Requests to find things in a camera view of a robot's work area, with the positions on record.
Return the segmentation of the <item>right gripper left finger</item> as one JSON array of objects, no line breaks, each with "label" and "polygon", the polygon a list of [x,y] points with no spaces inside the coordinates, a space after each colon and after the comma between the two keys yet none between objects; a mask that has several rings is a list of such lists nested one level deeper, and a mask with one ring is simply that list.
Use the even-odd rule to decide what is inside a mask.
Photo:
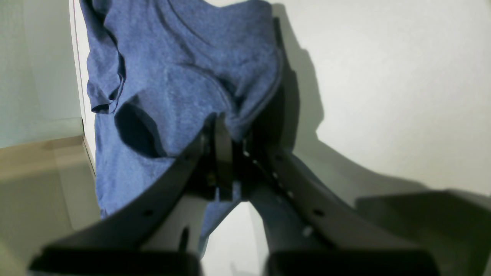
[{"label": "right gripper left finger", "polygon": [[197,254],[204,211],[215,196],[210,115],[190,145],[128,206],[49,243],[30,276],[202,276]]}]

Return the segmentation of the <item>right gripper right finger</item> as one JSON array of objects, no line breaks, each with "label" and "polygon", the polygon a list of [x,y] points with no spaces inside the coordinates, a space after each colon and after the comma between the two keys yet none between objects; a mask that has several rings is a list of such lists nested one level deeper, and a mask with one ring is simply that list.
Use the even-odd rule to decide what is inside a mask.
[{"label": "right gripper right finger", "polygon": [[426,250],[356,215],[262,124],[233,141],[214,121],[220,199],[232,181],[263,220],[265,276],[438,276]]}]

